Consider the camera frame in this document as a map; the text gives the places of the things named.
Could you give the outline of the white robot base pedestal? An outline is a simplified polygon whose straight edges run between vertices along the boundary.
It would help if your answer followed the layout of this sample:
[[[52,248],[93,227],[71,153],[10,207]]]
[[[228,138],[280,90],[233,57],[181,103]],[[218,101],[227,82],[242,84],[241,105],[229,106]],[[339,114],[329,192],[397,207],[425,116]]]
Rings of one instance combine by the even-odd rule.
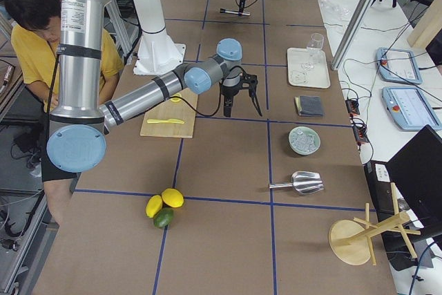
[[[161,0],[133,0],[142,36],[134,67],[136,75],[163,75],[184,59],[186,46],[176,44],[166,31]]]

